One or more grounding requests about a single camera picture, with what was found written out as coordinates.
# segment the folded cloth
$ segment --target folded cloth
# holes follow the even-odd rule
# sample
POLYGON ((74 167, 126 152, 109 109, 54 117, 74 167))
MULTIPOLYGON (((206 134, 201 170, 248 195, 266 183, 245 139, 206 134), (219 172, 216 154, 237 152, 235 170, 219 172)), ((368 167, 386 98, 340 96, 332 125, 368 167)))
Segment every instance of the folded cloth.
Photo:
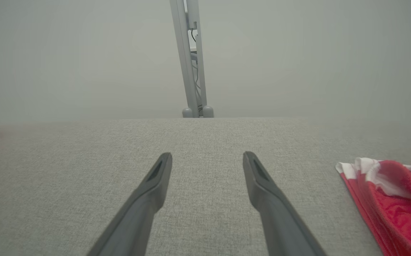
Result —
POLYGON ((411 256, 411 166, 357 158, 336 169, 383 254, 411 256))

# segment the towel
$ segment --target towel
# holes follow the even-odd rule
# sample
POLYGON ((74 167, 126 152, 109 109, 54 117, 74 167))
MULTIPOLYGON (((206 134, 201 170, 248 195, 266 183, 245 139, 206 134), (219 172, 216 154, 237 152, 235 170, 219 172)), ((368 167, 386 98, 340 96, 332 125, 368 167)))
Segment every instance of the towel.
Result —
POLYGON ((411 166, 357 158, 336 169, 383 254, 411 256, 411 166))

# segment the red garment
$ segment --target red garment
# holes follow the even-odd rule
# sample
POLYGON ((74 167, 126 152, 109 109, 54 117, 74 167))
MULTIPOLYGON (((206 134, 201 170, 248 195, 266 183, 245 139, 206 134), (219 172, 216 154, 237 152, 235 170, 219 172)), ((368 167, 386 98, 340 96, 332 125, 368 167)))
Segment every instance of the red garment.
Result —
POLYGON ((357 158, 336 168, 383 254, 411 256, 411 166, 357 158))

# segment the table surface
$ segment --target table surface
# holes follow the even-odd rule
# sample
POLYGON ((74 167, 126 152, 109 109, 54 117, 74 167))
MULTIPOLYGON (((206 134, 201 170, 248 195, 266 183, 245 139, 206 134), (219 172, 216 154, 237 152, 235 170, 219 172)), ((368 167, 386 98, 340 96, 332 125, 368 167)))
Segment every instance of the table surface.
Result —
POLYGON ((337 162, 411 162, 411 127, 306 118, 0 126, 0 255, 84 255, 163 152, 147 255, 267 255, 242 169, 257 154, 329 256, 381 255, 337 162))

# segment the cloth fold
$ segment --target cloth fold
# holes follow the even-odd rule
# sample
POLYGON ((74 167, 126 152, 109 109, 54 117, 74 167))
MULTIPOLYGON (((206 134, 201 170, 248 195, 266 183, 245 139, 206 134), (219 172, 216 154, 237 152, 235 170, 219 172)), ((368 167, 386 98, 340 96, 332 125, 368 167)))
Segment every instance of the cloth fold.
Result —
POLYGON ((336 169, 383 254, 411 256, 411 166, 357 158, 336 169))

